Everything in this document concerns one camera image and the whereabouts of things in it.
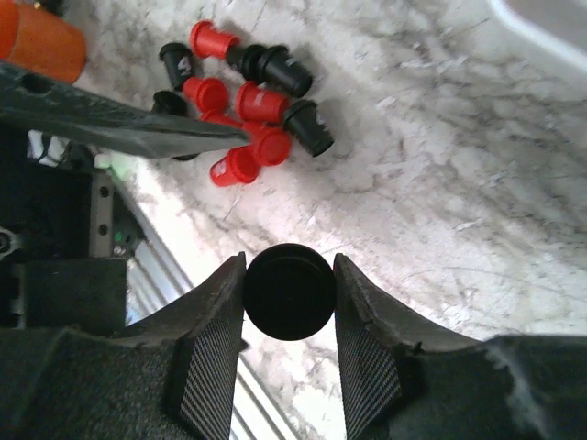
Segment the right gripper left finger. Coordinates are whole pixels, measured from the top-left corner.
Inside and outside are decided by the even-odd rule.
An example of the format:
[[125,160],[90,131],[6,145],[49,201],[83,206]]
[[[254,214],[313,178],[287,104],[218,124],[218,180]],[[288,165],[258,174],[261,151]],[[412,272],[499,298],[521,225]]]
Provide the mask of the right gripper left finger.
[[126,324],[120,258],[15,265],[20,328],[1,332],[4,439],[226,439],[243,322],[243,255]]

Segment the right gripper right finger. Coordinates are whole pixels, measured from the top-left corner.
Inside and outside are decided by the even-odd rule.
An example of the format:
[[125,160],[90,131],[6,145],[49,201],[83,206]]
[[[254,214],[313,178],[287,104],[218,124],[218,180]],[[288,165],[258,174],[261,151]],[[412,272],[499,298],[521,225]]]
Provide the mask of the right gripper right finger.
[[334,263],[338,364],[351,439],[583,439],[586,340],[436,324]]

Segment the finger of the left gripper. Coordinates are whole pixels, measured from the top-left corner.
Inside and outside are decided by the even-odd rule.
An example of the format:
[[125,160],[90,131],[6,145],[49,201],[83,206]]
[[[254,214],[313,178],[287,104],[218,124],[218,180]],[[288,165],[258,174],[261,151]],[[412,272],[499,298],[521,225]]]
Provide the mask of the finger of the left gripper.
[[1,121],[146,159],[245,147],[232,126],[155,114],[1,63]]

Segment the white rectangular storage basket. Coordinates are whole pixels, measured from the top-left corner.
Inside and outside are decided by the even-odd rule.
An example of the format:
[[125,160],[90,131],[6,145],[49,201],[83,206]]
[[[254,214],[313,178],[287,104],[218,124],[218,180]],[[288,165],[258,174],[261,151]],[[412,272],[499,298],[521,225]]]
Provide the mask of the white rectangular storage basket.
[[586,77],[584,1],[490,1],[519,56],[569,82]]

